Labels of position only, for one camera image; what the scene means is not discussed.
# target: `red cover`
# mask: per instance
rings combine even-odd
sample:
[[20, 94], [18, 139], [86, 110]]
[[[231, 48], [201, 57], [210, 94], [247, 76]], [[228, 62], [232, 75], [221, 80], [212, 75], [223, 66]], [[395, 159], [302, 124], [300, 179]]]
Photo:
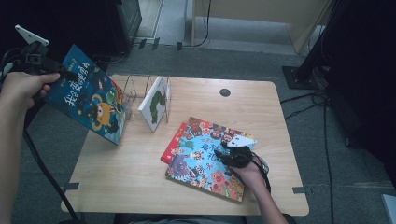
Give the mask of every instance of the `red cover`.
[[178, 148], [178, 141], [180, 140], [184, 130], [186, 129], [187, 123], [181, 123], [180, 127], [177, 129], [175, 136], [172, 138], [171, 142], [169, 143], [168, 147], [166, 148], [165, 152], [161, 156], [161, 161], [164, 161], [169, 164], [172, 158], [179, 153]]

